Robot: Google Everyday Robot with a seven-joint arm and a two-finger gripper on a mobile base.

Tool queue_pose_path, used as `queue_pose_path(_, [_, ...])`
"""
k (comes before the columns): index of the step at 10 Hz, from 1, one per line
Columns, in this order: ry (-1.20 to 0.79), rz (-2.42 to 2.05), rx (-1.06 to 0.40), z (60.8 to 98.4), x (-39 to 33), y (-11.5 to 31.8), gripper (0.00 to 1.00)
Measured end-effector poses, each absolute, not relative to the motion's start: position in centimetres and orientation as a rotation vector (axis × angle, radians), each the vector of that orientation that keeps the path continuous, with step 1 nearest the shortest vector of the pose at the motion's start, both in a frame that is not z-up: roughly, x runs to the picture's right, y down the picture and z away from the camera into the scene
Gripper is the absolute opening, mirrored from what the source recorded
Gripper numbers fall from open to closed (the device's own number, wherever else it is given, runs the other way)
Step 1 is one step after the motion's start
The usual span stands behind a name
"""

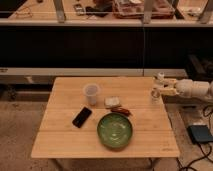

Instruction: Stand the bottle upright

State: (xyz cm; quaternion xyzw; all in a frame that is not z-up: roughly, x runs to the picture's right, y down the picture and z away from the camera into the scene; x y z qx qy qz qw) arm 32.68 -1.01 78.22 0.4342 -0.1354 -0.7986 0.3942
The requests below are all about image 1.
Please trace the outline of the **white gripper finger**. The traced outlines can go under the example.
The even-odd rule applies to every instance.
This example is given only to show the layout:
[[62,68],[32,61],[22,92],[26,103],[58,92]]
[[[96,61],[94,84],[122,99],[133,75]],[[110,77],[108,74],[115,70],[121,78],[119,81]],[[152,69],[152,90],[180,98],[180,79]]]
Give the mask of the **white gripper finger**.
[[154,83],[157,85],[173,86],[176,84],[176,79],[173,78],[164,78],[162,80],[155,79]]
[[159,92],[162,95],[176,95],[176,90],[174,88],[159,88]]

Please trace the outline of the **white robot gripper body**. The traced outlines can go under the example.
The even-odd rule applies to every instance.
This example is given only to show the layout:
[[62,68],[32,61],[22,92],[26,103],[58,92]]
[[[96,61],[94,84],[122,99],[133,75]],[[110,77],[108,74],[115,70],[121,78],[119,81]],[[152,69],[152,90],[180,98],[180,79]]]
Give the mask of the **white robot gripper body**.
[[178,80],[175,84],[176,91],[179,96],[190,98],[192,92],[193,81],[190,79]]

